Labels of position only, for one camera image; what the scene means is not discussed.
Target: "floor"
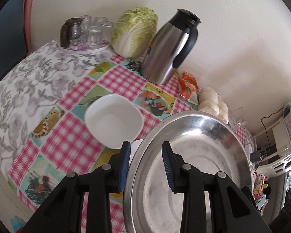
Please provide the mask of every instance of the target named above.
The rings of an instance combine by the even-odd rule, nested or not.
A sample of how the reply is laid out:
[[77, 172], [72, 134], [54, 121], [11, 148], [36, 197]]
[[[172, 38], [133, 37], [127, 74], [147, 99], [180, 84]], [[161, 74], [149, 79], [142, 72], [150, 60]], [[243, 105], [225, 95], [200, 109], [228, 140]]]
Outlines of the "floor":
[[15, 215], [27, 222], [33, 211], [19, 199], [0, 170], [0, 219], [10, 232], [14, 232], [10, 219]]

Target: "orange snack bag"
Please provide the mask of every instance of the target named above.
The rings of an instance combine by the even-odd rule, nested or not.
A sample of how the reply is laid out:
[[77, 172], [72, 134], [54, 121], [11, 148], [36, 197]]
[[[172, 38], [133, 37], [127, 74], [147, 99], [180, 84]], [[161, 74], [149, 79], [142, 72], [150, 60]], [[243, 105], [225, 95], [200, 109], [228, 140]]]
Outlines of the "orange snack bag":
[[197, 94], [196, 94], [196, 87], [197, 87], [197, 82], [194, 79], [194, 84], [191, 83], [192, 79], [190, 78], [189, 81], [185, 80], [184, 78], [178, 78], [178, 83], [179, 83], [179, 95], [187, 100], [188, 102], [191, 102], [193, 104], [198, 104], [198, 99], [197, 99]]
[[197, 82], [194, 78], [194, 76], [188, 72], [183, 72], [182, 73], [182, 79], [189, 81], [191, 84], [193, 84], [196, 88], [198, 88], [197, 86]]

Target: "tablecloth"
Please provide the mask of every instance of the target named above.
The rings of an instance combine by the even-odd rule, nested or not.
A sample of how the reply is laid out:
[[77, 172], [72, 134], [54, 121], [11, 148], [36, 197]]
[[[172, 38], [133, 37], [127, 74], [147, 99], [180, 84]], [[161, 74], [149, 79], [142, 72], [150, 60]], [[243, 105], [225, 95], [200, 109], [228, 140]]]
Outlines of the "tablecloth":
[[[144, 116], [137, 139], [169, 115], [197, 109], [178, 97], [176, 77], [165, 86], [138, 72], [142, 58], [128, 60], [107, 49], [95, 55], [61, 52], [53, 41], [23, 60], [0, 82], [0, 168], [9, 185], [36, 210], [66, 172], [85, 174], [118, 153], [87, 130], [84, 113], [103, 95], [116, 93]], [[250, 143], [246, 130], [236, 130]], [[84, 198], [82, 232], [86, 229]], [[110, 195], [113, 232], [124, 229], [122, 194]]]

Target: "white square bowl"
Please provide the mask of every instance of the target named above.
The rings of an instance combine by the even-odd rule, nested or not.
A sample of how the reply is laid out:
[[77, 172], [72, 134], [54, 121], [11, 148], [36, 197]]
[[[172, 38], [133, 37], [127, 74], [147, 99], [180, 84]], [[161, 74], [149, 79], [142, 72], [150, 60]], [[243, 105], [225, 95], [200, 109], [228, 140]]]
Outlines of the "white square bowl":
[[105, 95], [86, 110], [84, 121], [89, 132], [104, 146], [120, 149], [132, 142], [143, 128], [143, 115], [129, 100], [117, 94]]

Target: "drinking glass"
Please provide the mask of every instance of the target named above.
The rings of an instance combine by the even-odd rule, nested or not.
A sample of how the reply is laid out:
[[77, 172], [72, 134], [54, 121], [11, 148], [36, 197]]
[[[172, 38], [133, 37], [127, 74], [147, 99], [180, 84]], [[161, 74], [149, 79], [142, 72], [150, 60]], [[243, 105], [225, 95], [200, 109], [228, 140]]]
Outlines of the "drinking glass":
[[88, 28], [87, 42], [92, 46], [99, 45], [101, 43], [102, 30], [99, 26], [92, 26]]
[[81, 34], [84, 34], [84, 33], [86, 33], [87, 29], [92, 24], [92, 17], [85, 15], [85, 16], [80, 16], [80, 18], [83, 19], [83, 22], [81, 24]]
[[100, 24], [100, 28], [102, 30], [102, 40], [111, 41], [111, 35], [114, 28], [114, 23], [106, 21]]
[[244, 107], [236, 109], [233, 113], [229, 115], [229, 119], [233, 122], [234, 126], [232, 130], [235, 131], [243, 126], [245, 126], [248, 121], [244, 118], [246, 115], [246, 110]]
[[93, 26], [100, 26], [100, 24], [105, 21], [108, 21], [106, 17], [95, 17]]

